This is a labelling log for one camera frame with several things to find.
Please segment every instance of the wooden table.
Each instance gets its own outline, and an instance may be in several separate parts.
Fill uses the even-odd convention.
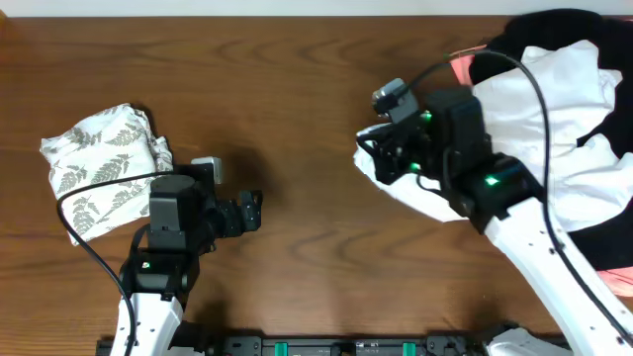
[[[14,19],[0,42],[0,354],[90,355],[119,297],[54,211],[40,138],[105,108],[150,109],[179,162],[261,188],[262,228],[202,259],[186,319],[269,335],[423,334],[505,319],[557,326],[467,222],[440,224],[352,162],[371,93],[504,18]],[[450,73],[422,90],[453,85]],[[131,233],[92,245],[115,270]]]

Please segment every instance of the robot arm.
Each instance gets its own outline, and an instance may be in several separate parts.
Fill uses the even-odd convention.
[[[516,158],[493,153],[481,104],[470,88],[434,92],[424,98],[422,111],[404,82],[396,79],[374,93],[373,100],[379,117],[390,122],[359,135],[357,142],[372,156],[377,181],[390,185],[408,173],[438,180],[440,189],[432,193],[445,198],[510,259],[559,324],[576,355],[633,354],[631,345],[581,288],[572,270],[626,330],[633,329],[633,315],[551,216],[565,256],[557,253],[542,215],[543,204],[547,204],[542,187]],[[565,257],[572,269],[565,265]],[[517,343],[522,336],[517,337],[516,333],[501,335],[489,344],[489,352],[569,354],[533,338]]]
[[[189,292],[200,272],[199,257],[215,239],[236,237],[261,226],[263,196],[242,191],[240,203],[218,200],[218,160],[179,166],[176,175],[151,182],[149,225],[136,232],[120,278],[136,314],[136,356],[204,356],[206,346],[177,337]],[[139,248],[147,234],[147,248]],[[125,354],[130,335],[126,303],[119,304],[112,356]]]

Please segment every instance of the pink fabric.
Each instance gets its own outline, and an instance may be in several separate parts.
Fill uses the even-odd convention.
[[[479,49],[484,47],[485,45],[481,45],[478,47],[459,50],[457,52],[451,53],[451,55],[459,54],[460,52],[464,52],[467,50]],[[460,84],[473,85],[473,81],[471,80],[471,76],[468,70],[472,63],[472,55],[459,56],[457,57],[457,59],[451,60],[451,66],[453,67],[455,76],[457,77],[457,80]],[[597,272],[597,274],[609,287],[611,292],[613,292],[613,294],[615,294],[616,296],[633,297],[633,267],[600,271]]]

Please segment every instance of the white cloth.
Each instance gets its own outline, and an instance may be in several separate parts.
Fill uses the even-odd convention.
[[[580,41],[557,51],[529,46],[521,58],[536,77],[550,114],[549,199],[566,231],[615,217],[633,196],[633,154],[617,159],[602,134],[577,147],[577,138],[591,132],[613,111],[615,87],[622,80],[617,70],[598,69],[597,57],[595,45]],[[520,159],[542,182],[543,118],[534,89],[523,72],[513,69],[492,77],[476,85],[473,93],[482,103],[493,150]],[[415,175],[408,174],[385,186],[376,182],[372,158],[365,151],[359,148],[354,160],[379,188],[401,202],[442,222],[462,219],[443,198],[419,189]],[[422,184],[439,188],[437,181],[425,178]]]
[[[50,163],[48,181],[57,198],[90,184],[173,169],[166,139],[155,138],[145,113],[130,104],[86,118],[63,135],[43,138],[40,152]],[[152,179],[72,196],[63,203],[66,218],[88,241],[146,217]]]

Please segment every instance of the leaf-patterned cloth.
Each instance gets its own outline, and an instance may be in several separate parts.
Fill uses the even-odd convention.
[[[57,198],[90,184],[173,168],[166,139],[154,137],[145,113],[130,104],[86,118],[63,135],[43,138],[40,152],[50,163],[48,181]],[[86,241],[146,217],[151,180],[73,196],[64,202],[66,217]]]

